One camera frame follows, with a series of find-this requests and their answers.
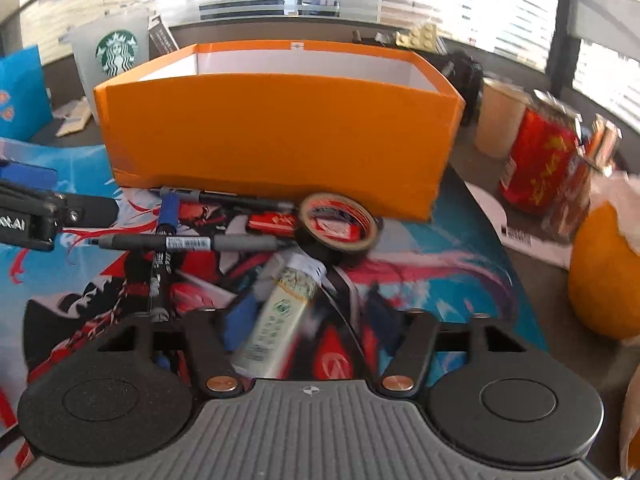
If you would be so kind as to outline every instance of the black round pad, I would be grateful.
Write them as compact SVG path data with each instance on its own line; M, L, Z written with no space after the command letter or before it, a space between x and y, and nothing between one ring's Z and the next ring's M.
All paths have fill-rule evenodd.
M127 415L139 399L138 389L127 381L90 379L73 386L62 397L62 404L75 418L105 422Z
M604 414L590 384L533 350L487 352L444 375L429 392L427 410L457 449L523 469L585 454Z
M134 460L170 442L191 414L189 388L135 352L88 352L30 385L18 404L27 441L78 464Z
M554 393L544 384L524 379L495 381L488 384L480 396L490 412L513 422L533 422L545 418L557 403Z

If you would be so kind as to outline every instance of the metal screw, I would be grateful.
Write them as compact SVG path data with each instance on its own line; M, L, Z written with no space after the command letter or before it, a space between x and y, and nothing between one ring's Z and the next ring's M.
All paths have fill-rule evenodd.
M232 392L238 387L238 380L226 375L210 377L207 379L207 388L212 392Z
M382 379L382 385L392 392L406 392L414 387L414 382L404 375L389 375Z

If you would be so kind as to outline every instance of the gray marker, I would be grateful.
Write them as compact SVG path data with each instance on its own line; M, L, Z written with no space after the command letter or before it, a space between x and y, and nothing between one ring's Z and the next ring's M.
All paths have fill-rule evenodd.
M104 235L91 238L91 245L116 251L234 251L273 252L293 244L270 235L165 236L145 234Z
M165 196L167 193L173 192L180 197L182 202L199 204L214 203L256 211L292 211L296 206L293 202L286 200L272 200L270 198L243 196L218 191L199 191L197 189L180 189L167 186L161 187L160 189L152 189L152 191L159 192L160 196Z

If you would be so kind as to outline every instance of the black marker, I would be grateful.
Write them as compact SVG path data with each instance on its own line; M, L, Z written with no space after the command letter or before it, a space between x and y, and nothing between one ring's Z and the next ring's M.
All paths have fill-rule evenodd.
M175 193L162 197L156 234L173 236L178 229L180 199ZM149 279L148 311L153 321L168 321L170 318L170 288L172 281L171 253L156 251Z
M293 244L292 240L281 240L269 235L104 235L91 238L91 245L101 249L117 251L233 251L239 253L261 253L278 251Z
M293 202L288 202L286 200L272 200L270 198L259 198L255 196L242 196L234 193L179 189L167 186L153 190L159 192L160 196L165 196L167 193L173 192L177 194L183 202L222 204L243 207L256 211L292 211L296 207Z

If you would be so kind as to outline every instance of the gray ribbed base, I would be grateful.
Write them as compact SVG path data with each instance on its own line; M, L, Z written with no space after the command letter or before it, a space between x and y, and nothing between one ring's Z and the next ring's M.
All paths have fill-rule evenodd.
M39 458L20 480L597 480L582 462L541 472L491 468L441 442L410 402L364 381L258 380L212 400L152 456L87 468Z

